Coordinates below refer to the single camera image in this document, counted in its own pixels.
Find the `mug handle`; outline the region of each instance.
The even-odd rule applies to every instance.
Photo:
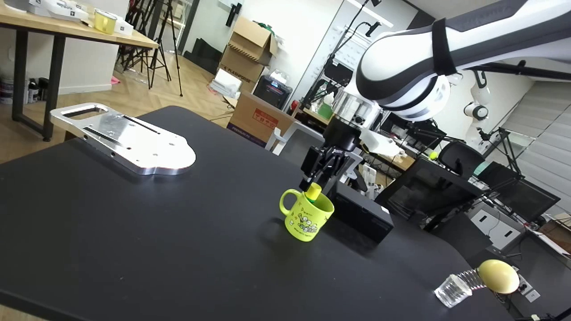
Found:
[[[280,198],[280,211],[282,211],[283,216],[289,216],[289,214],[291,214],[291,209],[285,209],[285,207],[283,207],[283,198],[285,198],[287,195],[294,195],[296,198],[301,197],[301,193],[296,191],[296,189],[287,189],[287,191],[282,195],[282,198]]]

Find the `black table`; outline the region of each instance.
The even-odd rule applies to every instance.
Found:
[[[467,262],[401,221],[371,254],[289,238],[278,197],[301,173],[196,114],[146,122],[198,163],[137,180],[80,139],[0,166],[0,304],[51,320],[508,320],[478,291],[453,311],[431,289]]]

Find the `table leg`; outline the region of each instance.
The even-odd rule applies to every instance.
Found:
[[[28,32],[16,31],[14,97],[12,97],[12,120],[14,122],[19,122],[21,113],[23,113],[26,52],[28,52]]]
[[[42,139],[50,141],[53,134],[53,125],[50,122],[50,111],[57,107],[57,95],[59,95],[59,81],[60,70],[64,63],[64,50],[66,50],[66,38],[53,36],[53,48],[51,48],[51,65],[50,65],[50,86],[46,93],[46,109],[42,114]]]

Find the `yellow ball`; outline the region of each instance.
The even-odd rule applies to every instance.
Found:
[[[519,287],[517,271],[503,261],[483,261],[478,275],[490,291],[499,295],[512,295]]]

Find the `yellow mug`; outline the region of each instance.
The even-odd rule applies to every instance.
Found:
[[[283,205],[287,195],[296,197],[296,202],[291,209],[285,209]],[[308,243],[335,213],[335,205],[324,195],[319,195],[314,202],[310,202],[305,193],[287,189],[280,198],[280,211],[285,216],[283,225],[287,232],[298,241]]]

